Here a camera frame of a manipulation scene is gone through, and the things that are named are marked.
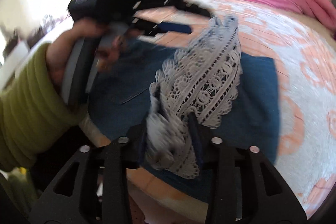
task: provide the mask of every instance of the metal rivet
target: metal rivet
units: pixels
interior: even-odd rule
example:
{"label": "metal rivet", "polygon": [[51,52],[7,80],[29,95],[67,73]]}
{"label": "metal rivet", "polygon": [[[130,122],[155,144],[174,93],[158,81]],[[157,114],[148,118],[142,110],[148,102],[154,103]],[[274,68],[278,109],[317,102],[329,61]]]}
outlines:
{"label": "metal rivet", "polygon": [[257,146],[251,146],[251,147],[250,147],[250,151],[251,151],[252,153],[259,153],[259,152],[260,152],[260,149],[259,149],[259,147],[257,147]]}
{"label": "metal rivet", "polygon": [[118,140],[118,143],[128,143],[129,138],[127,137],[120,137]]}
{"label": "metal rivet", "polygon": [[90,147],[88,145],[83,145],[79,148],[79,151],[81,151],[82,153],[86,153],[90,151]]}
{"label": "metal rivet", "polygon": [[214,143],[214,144],[220,144],[223,142],[223,140],[221,138],[218,138],[218,137],[214,137],[211,139],[211,142]]}

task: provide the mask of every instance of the bed sheet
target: bed sheet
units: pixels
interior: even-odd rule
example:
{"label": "bed sheet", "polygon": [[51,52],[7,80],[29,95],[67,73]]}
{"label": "bed sheet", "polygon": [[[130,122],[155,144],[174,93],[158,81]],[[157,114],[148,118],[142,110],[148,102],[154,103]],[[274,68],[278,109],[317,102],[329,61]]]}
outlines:
{"label": "bed sheet", "polygon": [[[188,0],[211,8],[219,17],[239,18],[242,50],[275,60],[280,89],[281,135],[276,168],[310,217],[336,182],[336,53],[320,23],[242,0]],[[207,20],[173,8],[142,11],[138,16],[191,24],[191,35],[169,32],[147,41],[185,47],[207,26]],[[97,145],[108,143],[89,118]],[[159,203],[195,221],[204,222],[207,205],[155,178],[144,169],[129,170],[128,179]]]}

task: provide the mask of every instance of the patterned bedspread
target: patterned bedspread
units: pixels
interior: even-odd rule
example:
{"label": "patterned bedspread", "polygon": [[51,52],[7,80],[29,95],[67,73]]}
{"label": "patterned bedspread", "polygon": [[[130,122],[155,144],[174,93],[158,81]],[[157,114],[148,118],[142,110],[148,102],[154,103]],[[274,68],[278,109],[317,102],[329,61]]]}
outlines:
{"label": "patterned bedspread", "polygon": [[[336,53],[325,37],[279,10],[241,0],[189,0],[220,17],[239,18],[242,50],[275,59],[280,84],[281,136],[276,168],[307,216],[322,204],[336,182]],[[204,18],[160,8],[141,12],[153,21],[191,24],[191,35],[170,32],[151,42],[184,47],[207,26]],[[165,184],[147,171],[128,178],[160,203],[196,221],[207,205]]]}

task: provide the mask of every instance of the folded blue clothing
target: folded blue clothing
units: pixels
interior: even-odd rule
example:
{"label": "folded blue clothing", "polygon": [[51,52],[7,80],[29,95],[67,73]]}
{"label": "folded blue clothing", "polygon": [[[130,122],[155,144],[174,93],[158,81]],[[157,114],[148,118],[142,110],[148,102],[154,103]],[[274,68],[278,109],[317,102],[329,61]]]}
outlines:
{"label": "folded blue clothing", "polygon": [[[150,107],[149,85],[155,82],[155,73],[162,68],[163,61],[171,58],[175,50],[132,40],[112,71],[97,76],[89,97],[89,115],[105,136],[114,140],[124,136],[131,126],[141,123]],[[213,133],[230,146],[242,149],[258,146],[274,163],[280,129],[274,61],[242,53],[241,65],[243,74],[238,97]],[[210,170],[202,171],[194,180],[186,180],[169,171],[154,170],[146,164],[144,167],[172,187],[208,201],[212,182]]]}

